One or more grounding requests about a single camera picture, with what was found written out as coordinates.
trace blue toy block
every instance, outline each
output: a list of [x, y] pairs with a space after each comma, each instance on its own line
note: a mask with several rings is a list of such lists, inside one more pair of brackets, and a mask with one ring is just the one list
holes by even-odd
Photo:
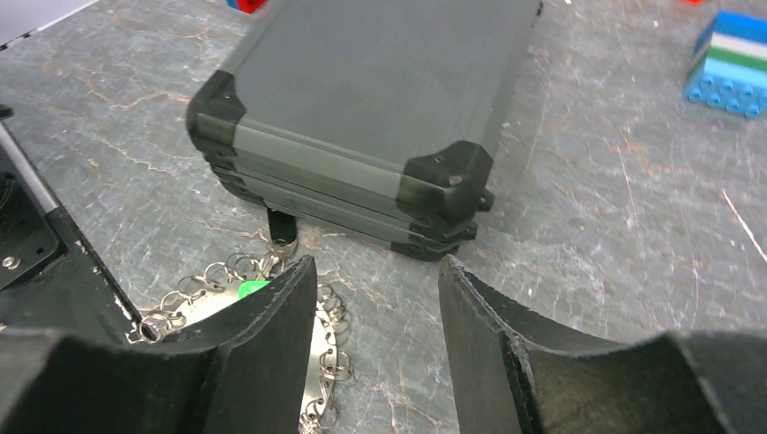
[[714, 109], [758, 118], [767, 111], [767, 73], [706, 59], [690, 74], [685, 97]]
[[752, 42], [767, 43], [767, 20], [735, 12], [720, 11], [700, 36], [698, 36], [693, 56], [704, 47], [706, 41], [714, 32]]

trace gray marble surface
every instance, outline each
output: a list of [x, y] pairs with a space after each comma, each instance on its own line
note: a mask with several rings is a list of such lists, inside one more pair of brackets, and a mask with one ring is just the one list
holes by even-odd
[[[767, 15], [762, 0], [729, 1]], [[665, 328], [765, 327], [767, 119], [680, 97], [717, 5], [546, 0], [476, 241], [459, 252], [507, 295], [632, 341]], [[140, 307], [235, 250], [265, 212], [227, 194], [185, 105], [253, 17], [223, 0], [101, 0], [0, 53], [8, 125]], [[725, 194], [741, 215], [740, 222]], [[334, 432], [458, 432], [436, 264], [301, 225], [352, 312], [355, 382]]]

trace stack of lego bricks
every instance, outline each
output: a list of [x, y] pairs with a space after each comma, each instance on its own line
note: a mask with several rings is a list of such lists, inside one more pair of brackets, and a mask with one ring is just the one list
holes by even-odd
[[190, 101], [190, 138], [245, 201], [439, 260], [494, 202], [486, 184], [540, 7], [271, 0]]
[[767, 20], [717, 14], [697, 39], [685, 96], [747, 118], [767, 110]]

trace screw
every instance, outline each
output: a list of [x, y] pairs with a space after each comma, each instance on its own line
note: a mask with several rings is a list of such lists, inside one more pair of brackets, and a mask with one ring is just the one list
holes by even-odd
[[3, 267], [5, 267], [6, 269], [16, 269], [16, 267], [18, 267], [20, 263], [21, 261], [18, 258], [13, 256], [9, 256], [3, 259]]

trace white surface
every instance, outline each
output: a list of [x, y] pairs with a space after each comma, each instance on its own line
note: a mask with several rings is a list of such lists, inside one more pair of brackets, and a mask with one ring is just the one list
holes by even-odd
[[0, 45], [93, 3], [95, 0], [0, 0]]

